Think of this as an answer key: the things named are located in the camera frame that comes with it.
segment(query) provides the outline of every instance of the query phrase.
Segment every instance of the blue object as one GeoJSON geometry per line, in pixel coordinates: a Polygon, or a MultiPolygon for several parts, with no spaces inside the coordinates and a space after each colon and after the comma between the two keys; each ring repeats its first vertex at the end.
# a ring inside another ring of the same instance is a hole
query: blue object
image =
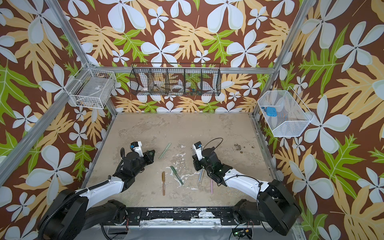
{"type": "Polygon", "coordinates": [[[267,116],[270,116],[270,117],[277,117],[277,112],[276,112],[276,108],[273,108],[273,107],[267,107],[266,110],[265,110],[267,116]]]}

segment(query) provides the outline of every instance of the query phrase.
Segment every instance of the dark stain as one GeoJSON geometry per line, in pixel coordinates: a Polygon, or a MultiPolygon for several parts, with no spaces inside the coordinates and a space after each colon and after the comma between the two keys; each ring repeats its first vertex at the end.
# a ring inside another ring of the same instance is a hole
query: dark stain
{"type": "Polygon", "coordinates": [[[236,151],[240,151],[241,150],[241,146],[239,145],[239,144],[234,144],[234,146],[235,146],[235,150],[236,151]]]}

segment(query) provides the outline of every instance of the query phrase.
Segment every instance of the wire shelf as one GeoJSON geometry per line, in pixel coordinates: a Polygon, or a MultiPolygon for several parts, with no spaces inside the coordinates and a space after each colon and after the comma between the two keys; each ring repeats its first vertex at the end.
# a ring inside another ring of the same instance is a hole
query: wire shelf
{"type": "Polygon", "coordinates": [[[294,94],[298,97],[298,101],[286,90],[267,91],[257,100],[274,137],[299,137],[314,118],[313,112],[296,92],[294,94]],[[298,103],[300,101],[308,112],[305,113],[300,107],[298,103]],[[276,116],[267,114],[268,107],[275,108],[276,116]]]}
{"type": "Polygon", "coordinates": [[[116,76],[113,71],[84,68],[85,72],[75,78],[78,82],[68,92],[77,107],[104,109],[112,90],[116,76]]]}
{"type": "Polygon", "coordinates": [[[170,63],[161,65],[163,67],[157,68],[132,63],[130,87],[134,95],[218,96],[221,92],[220,64],[215,67],[206,67],[208,64],[187,67],[184,63],[178,63],[178,67],[168,67],[170,63]]]}

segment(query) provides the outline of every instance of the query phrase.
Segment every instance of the black cable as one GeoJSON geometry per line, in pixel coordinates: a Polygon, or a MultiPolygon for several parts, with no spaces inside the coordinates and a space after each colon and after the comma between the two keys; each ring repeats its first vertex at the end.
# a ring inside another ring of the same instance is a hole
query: black cable
{"type": "Polygon", "coordinates": [[[52,213],[51,215],[49,215],[44,221],[43,223],[41,224],[41,227],[39,229],[39,234],[38,234],[38,239],[41,239],[41,240],[44,240],[44,231],[46,229],[46,227],[48,226],[48,223],[51,221],[51,219],[56,215],[56,213],[58,213],[65,205],[67,205],[68,203],[70,203],[72,200],[74,200],[75,198],[77,198],[80,194],[83,194],[85,192],[87,192],[88,189],[83,189],[71,196],[69,196],[69,198],[65,199],[52,213]]]}
{"type": "Polygon", "coordinates": [[[121,159],[118,167],[116,168],[115,174],[120,170],[122,163],[123,163],[123,160],[121,159]]]}
{"type": "Polygon", "coordinates": [[[51,221],[51,219],[63,208],[65,207],[68,203],[70,203],[71,201],[75,200],[76,198],[79,197],[80,194],[83,194],[85,192],[87,192],[88,190],[92,190],[92,189],[95,189],[97,187],[100,187],[104,184],[107,184],[109,181],[106,180],[104,182],[101,182],[99,184],[96,184],[94,186],[91,186],[89,188],[86,188],[86,189],[83,189],[79,192],[76,192],[74,193],[73,195],[69,196],[67,199],[65,199],[52,213],[51,215],[49,215],[44,221],[43,223],[41,224],[41,227],[39,229],[39,234],[37,236],[38,239],[41,239],[41,240],[44,240],[44,231],[46,229],[46,227],[48,226],[49,222],[51,221]]]}
{"type": "Polygon", "coordinates": [[[231,235],[232,235],[232,228],[231,228],[231,233],[229,233],[229,238],[228,238],[228,240],[231,238],[231,235]]]}
{"type": "Polygon", "coordinates": [[[233,177],[249,177],[249,178],[252,178],[253,180],[257,181],[259,183],[259,186],[261,186],[261,184],[262,184],[256,178],[253,178],[253,177],[250,177],[250,176],[247,176],[247,175],[234,175],[234,176],[231,176],[231,177],[227,178],[226,180],[224,180],[224,182],[229,180],[229,179],[231,179],[231,178],[233,178],[233,177]]]}
{"type": "Polygon", "coordinates": [[[108,239],[108,240],[112,240],[112,239],[107,235],[107,233],[105,232],[104,224],[101,223],[100,226],[101,226],[101,231],[103,232],[104,237],[105,237],[106,239],[108,239]]]}
{"type": "MultiPolygon", "coordinates": [[[[260,188],[259,188],[259,191],[257,192],[257,197],[256,197],[256,206],[257,206],[257,210],[259,210],[259,201],[258,201],[259,193],[260,193],[260,188]]],[[[262,226],[263,226],[263,228],[264,228],[265,231],[267,231],[267,232],[273,232],[273,229],[270,230],[270,231],[268,231],[268,230],[265,228],[265,226],[264,226],[264,224],[263,224],[263,221],[260,221],[260,222],[262,223],[262,226]]]]}
{"type": "Polygon", "coordinates": [[[204,148],[210,143],[210,142],[212,142],[213,140],[216,140],[216,139],[221,139],[221,142],[215,147],[215,149],[216,148],[218,148],[219,146],[220,146],[220,144],[223,142],[223,138],[222,137],[217,137],[217,138],[215,138],[215,139],[212,139],[211,141],[209,141],[205,146],[204,146],[204,148]]]}
{"type": "MultiPolygon", "coordinates": [[[[257,206],[257,210],[259,210],[259,202],[258,202],[258,198],[259,198],[259,193],[260,193],[260,188],[261,188],[261,183],[260,183],[260,181],[257,180],[256,178],[253,178],[253,177],[250,177],[250,176],[247,176],[247,175],[234,175],[234,176],[231,176],[231,177],[227,178],[227,179],[224,180],[224,181],[227,181],[227,180],[229,180],[229,179],[231,179],[231,178],[233,178],[233,177],[249,177],[249,178],[252,178],[253,180],[255,180],[255,181],[257,181],[257,182],[259,183],[259,191],[257,192],[257,196],[256,196],[256,206],[257,206]]],[[[265,226],[264,226],[264,224],[263,224],[263,221],[260,221],[260,222],[262,223],[262,226],[263,226],[263,228],[265,229],[265,231],[267,231],[267,232],[273,232],[273,229],[272,229],[271,231],[268,231],[268,230],[265,228],[265,226]]]]}

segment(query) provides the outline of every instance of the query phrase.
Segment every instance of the white wire basket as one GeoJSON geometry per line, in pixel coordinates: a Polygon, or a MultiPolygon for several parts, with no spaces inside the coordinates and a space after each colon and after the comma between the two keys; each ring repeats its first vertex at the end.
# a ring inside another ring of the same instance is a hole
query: white wire basket
{"type": "Polygon", "coordinates": [[[115,73],[95,68],[83,69],[85,73],[75,78],[78,82],[68,93],[70,98],[77,107],[104,109],[115,88],[115,73]]]}
{"type": "MultiPolygon", "coordinates": [[[[307,105],[294,92],[298,100],[308,109],[307,105]]],[[[286,90],[267,91],[257,100],[268,126],[274,137],[299,137],[314,118],[308,109],[304,112],[299,103],[286,90]],[[267,107],[276,109],[276,116],[267,115],[267,107]]]]}

